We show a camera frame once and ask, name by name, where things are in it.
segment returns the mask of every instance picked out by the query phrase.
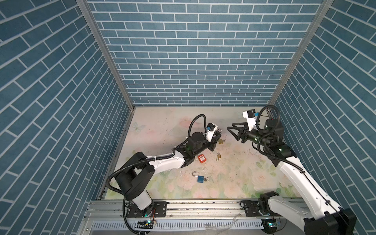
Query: brick pattern wall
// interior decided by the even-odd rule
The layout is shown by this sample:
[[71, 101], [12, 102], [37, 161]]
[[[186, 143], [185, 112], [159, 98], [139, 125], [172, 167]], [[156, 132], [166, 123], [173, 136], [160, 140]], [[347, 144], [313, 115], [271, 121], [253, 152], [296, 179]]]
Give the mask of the brick pattern wall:
[[264, 106], [322, 0], [89, 0], [136, 106]]
[[335, 0], [276, 104], [317, 182], [376, 234], [376, 1]]
[[72, 234], [129, 109], [75, 0], [0, 1], [0, 234]]

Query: blue padlock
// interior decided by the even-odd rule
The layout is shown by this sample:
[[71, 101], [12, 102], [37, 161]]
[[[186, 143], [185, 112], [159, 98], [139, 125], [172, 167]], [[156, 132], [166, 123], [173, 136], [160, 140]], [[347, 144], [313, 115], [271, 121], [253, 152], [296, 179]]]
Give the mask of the blue padlock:
[[197, 182], [198, 183], [203, 183], [204, 181], [207, 181], [208, 180], [208, 177], [203, 177], [203, 176], [195, 176], [194, 174], [195, 173], [198, 173], [198, 171], [194, 171], [194, 172], [192, 172], [192, 175], [194, 176], [194, 177], [197, 177]]
[[198, 176], [197, 177], [197, 182], [203, 183], [204, 182], [204, 177], [203, 176]]

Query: floral tabletop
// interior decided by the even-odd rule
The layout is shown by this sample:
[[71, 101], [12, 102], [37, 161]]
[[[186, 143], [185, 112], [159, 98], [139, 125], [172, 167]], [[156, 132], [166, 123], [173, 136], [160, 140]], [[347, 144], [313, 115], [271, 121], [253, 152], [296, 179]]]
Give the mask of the floral tabletop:
[[[198, 158], [189, 166], [161, 172], [152, 177], [146, 190], [153, 199], [196, 198], [247, 198], [259, 197], [268, 191], [276, 191], [282, 197], [300, 197], [289, 179], [265, 156], [252, 148], [251, 142], [242, 144], [227, 131], [235, 122], [245, 122], [242, 112], [251, 108], [136, 108], [130, 129], [121, 150], [116, 169], [124, 165], [136, 152], [145, 155], [161, 155], [186, 139], [188, 127], [198, 114], [205, 114], [207, 123], [215, 123], [222, 129], [223, 144], [217, 144], [214, 152], [202, 152], [206, 165]], [[203, 118], [199, 118], [191, 133], [203, 131]], [[192, 176], [198, 171], [208, 181], [198, 183]], [[118, 188], [115, 179], [111, 185]], [[105, 199], [122, 199], [123, 196], [109, 190]]]

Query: aluminum frame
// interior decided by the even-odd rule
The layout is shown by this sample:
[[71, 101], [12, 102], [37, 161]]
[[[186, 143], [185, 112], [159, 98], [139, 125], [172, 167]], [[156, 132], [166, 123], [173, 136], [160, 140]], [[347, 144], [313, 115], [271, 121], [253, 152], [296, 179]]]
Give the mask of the aluminum frame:
[[279, 81], [279, 84], [277, 85], [275, 91], [273, 92], [270, 100], [268, 101], [268, 105], [273, 105], [279, 94], [282, 92], [284, 86], [286, 85], [287, 81], [290, 79], [291, 74], [293, 73], [296, 65], [298, 64], [300, 58], [302, 57], [305, 49], [308, 47], [309, 42], [315, 35], [316, 30], [320, 26], [322, 20], [324, 19], [324, 16], [328, 12], [330, 6], [332, 5], [334, 0], [323, 0], [320, 7], [318, 8], [315, 17], [313, 18], [311, 24], [309, 25], [302, 41], [300, 42], [298, 49], [294, 53], [290, 64], [287, 66], [285, 73], [282, 75], [281, 80]]
[[85, 18], [93, 36], [94, 36], [95, 41], [97, 42], [97, 44], [99, 46], [99, 49], [101, 50], [101, 52], [103, 54], [103, 57], [105, 58], [105, 60], [107, 62], [108, 67], [110, 68], [110, 70], [112, 72], [112, 75], [114, 76], [114, 79], [115, 79], [117, 85], [120, 88], [121, 93], [124, 96], [125, 101], [127, 102], [129, 108], [131, 110], [134, 110], [135, 106], [133, 105], [133, 102], [132, 102], [131, 98], [129, 97], [129, 94], [128, 94], [126, 88], [125, 88], [124, 82], [121, 79], [121, 76], [120, 76], [118, 69], [116, 68], [115, 62], [114, 62], [114, 60], [113, 60], [113, 58], [110, 54], [110, 51], [108, 50], [108, 48], [106, 46], [105, 40], [102, 37], [102, 34], [101, 34], [101, 32], [98, 28], [98, 25], [97, 25], [97, 23], [94, 19], [94, 15], [91, 12], [91, 9], [89, 7], [87, 0], [76, 0], [76, 1], [77, 1], [77, 4], [78, 4], [78, 7], [80, 8], [80, 10], [82, 12], [83, 17]]
[[[246, 217], [244, 208], [240, 206], [242, 200], [258, 200], [258, 198], [243, 199], [155, 199], [155, 202], [167, 202], [166, 217], [158, 220], [228, 220], [238, 215], [238, 220], [272, 219], [271, 216]], [[308, 209], [302, 198], [284, 199], [302, 209]], [[122, 200], [93, 200], [89, 203], [78, 235], [89, 235], [91, 226], [96, 221], [123, 221]]]
[[116, 163], [117, 163], [117, 161], [119, 159], [119, 155], [120, 155], [121, 150], [123, 148], [124, 141], [125, 141], [125, 138], [127, 136], [128, 130], [130, 128], [130, 124], [132, 122], [132, 119], [133, 119], [133, 116], [135, 114], [135, 111], [136, 111], [136, 108], [134, 108], [133, 110], [131, 110], [129, 112], [129, 114], [128, 114], [127, 121], [125, 122], [123, 131], [121, 132], [120, 139], [119, 139], [119, 142], [118, 142], [118, 144], [116, 146], [114, 155], [111, 158], [110, 164], [108, 165], [108, 169], [107, 169], [106, 174], [105, 174], [105, 176], [103, 178], [103, 182], [102, 182], [102, 185], [100, 187], [100, 191], [98, 192], [98, 194], [96, 196], [96, 198], [98, 200], [101, 200], [106, 195], [106, 179], [108, 178], [108, 176], [110, 174], [112, 174], [115, 171]]

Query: red padlock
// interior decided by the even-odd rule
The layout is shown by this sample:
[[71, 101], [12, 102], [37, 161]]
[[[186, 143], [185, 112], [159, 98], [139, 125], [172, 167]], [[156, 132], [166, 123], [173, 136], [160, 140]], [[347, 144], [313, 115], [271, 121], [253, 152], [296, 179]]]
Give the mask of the red padlock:
[[201, 154], [197, 156], [199, 158], [200, 163], [204, 163], [206, 165], [206, 158], [204, 157], [204, 154]]

